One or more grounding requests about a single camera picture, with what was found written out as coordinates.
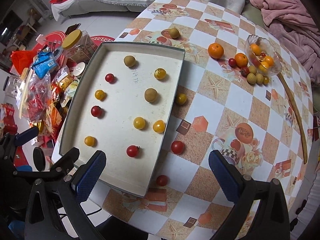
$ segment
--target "glass bowl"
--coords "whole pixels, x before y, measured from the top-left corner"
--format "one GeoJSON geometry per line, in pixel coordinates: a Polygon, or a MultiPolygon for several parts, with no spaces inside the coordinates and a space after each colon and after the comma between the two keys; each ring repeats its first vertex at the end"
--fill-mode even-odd
{"type": "Polygon", "coordinates": [[[265,38],[257,35],[249,35],[247,41],[245,42],[245,53],[249,59],[250,65],[254,65],[257,68],[257,71],[264,76],[271,77],[277,75],[282,70],[281,62],[274,47],[271,45],[270,41],[265,38]],[[263,65],[261,65],[260,62],[263,61],[263,58],[257,57],[253,53],[250,47],[251,44],[257,44],[262,52],[264,52],[267,56],[271,56],[274,61],[273,66],[265,68],[263,65]]]}

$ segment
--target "wooden stick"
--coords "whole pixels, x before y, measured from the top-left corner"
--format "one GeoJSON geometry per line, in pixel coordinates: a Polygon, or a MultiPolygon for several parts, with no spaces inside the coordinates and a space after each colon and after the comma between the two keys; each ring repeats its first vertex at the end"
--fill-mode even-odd
{"type": "Polygon", "coordinates": [[[303,131],[303,126],[302,126],[302,119],[301,119],[301,116],[300,116],[296,101],[294,100],[294,97],[293,97],[293,95],[291,93],[291,90],[288,87],[287,82],[284,80],[283,75],[281,73],[279,73],[277,76],[280,79],[280,81],[281,81],[281,83],[282,83],[282,85],[284,87],[284,90],[285,90],[285,92],[287,93],[287,95],[289,97],[289,100],[290,100],[290,103],[292,105],[294,114],[296,115],[296,119],[297,119],[299,130],[300,130],[300,135],[301,135],[303,163],[306,164],[307,161],[308,161],[308,150],[307,150],[306,135],[305,135],[305,133],[303,131]]]}

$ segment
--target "blue snack package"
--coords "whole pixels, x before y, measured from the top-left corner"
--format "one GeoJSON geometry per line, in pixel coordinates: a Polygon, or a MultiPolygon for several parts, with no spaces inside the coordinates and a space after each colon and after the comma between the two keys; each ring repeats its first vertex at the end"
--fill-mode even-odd
{"type": "Polygon", "coordinates": [[[38,58],[33,63],[32,68],[39,79],[43,79],[45,74],[58,66],[52,52],[40,52],[38,58]]]}

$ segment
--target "television screen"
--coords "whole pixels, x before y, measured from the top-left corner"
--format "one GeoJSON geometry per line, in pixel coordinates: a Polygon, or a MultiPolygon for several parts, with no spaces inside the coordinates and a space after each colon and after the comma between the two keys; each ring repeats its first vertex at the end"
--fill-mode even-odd
{"type": "Polygon", "coordinates": [[[9,11],[0,23],[0,42],[6,46],[21,24],[21,18],[14,11],[9,11]]]}

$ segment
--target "white tray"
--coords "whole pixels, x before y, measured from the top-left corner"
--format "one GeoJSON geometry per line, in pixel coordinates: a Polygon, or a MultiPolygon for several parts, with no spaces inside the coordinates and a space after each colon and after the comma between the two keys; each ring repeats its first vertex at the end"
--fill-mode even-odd
{"type": "Polygon", "coordinates": [[[89,62],[72,100],[63,130],[60,154],[72,147],[80,150],[76,166],[86,163],[96,150],[107,156],[107,164],[100,180],[106,184],[143,197],[158,159],[164,134],[155,133],[152,125],[157,120],[166,124],[174,102],[185,51],[169,46],[137,42],[104,42],[89,62]],[[133,68],[124,65],[127,55],[136,58],[133,68]],[[157,68],[164,68],[164,81],[154,78],[157,68]],[[105,81],[112,73],[114,84],[105,81]],[[150,104],[144,99],[144,92],[154,88],[158,100],[150,104]],[[104,101],[94,97],[96,90],[107,93],[104,101]],[[93,117],[93,106],[106,111],[103,118],[93,117]],[[137,130],[133,120],[141,116],[146,127],[137,130]],[[84,144],[86,136],[97,140],[95,147],[84,144]],[[130,145],[140,146],[139,155],[130,158],[126,149],[130,145]]]}

